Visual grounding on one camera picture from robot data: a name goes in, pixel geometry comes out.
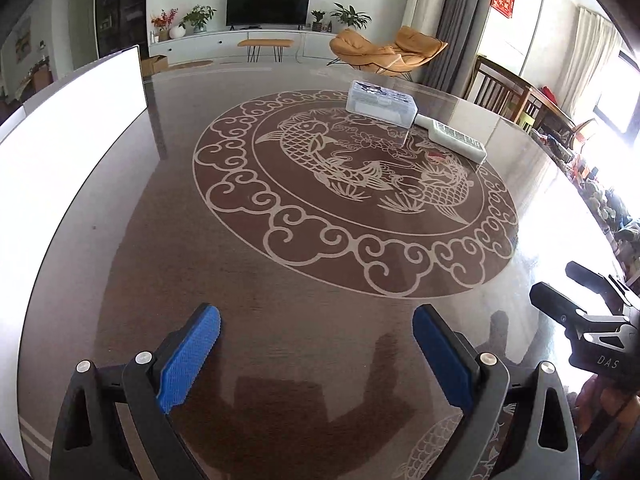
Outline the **person's right hand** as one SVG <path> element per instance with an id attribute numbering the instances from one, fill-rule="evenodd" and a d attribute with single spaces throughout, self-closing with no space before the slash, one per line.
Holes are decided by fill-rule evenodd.
<path id="1" fill-rule="evenodd" d="M 591 426 L 596 411 L 603 410 L 616 418 L 615 437 L 625 442 L 639 419 L 639 397 L 613 387 L 605 387 L 597 375 L 582 386 L 575 403 L 577 433 L 581 436 Z"/>

